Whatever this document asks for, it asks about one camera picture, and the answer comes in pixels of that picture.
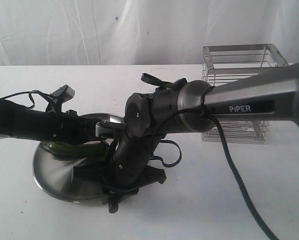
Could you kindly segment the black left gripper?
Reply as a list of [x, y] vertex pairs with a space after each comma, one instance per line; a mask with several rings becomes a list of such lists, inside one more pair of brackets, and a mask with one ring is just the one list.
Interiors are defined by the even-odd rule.
[[52, 125], [52, 141], [80, 145], [96, 139], [96, 122], [73, 111], [58, 114]]

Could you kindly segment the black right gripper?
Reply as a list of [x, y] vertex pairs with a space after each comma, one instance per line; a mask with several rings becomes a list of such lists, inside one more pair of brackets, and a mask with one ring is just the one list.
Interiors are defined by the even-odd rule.
[[106, 205], [111, 198], [120, 203], [128, 197], [137, 195], [140, 188], [154, 183], [163, 184], [167, 176], [160, 168], [144, 165], [133, 169], [111, 160], [108, 164], [91, 163], [75, 166], [72, 170], [72, 179], [104, 184], [101, 187], [101, 203]]

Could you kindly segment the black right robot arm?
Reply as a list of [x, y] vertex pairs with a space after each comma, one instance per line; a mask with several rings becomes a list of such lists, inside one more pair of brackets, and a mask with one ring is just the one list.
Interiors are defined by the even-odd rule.
[[292, 121], [299, 127], [299, 63], [219, 86], [181, 79], [154, 93], [132, 94], [122, 135], [105, 161], [76, 166], [73, 179], [95, 183], [118, 200], [166, 180], [148, 162], [168, 134], [203, 133], [217, 121]]

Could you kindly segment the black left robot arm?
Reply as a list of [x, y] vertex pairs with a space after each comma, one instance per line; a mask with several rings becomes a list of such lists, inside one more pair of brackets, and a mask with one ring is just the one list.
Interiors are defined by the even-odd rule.
[[75, 113], [43, 112], [0, 99], [0, 135], [70, 145], [96, 141], [96, 121]]

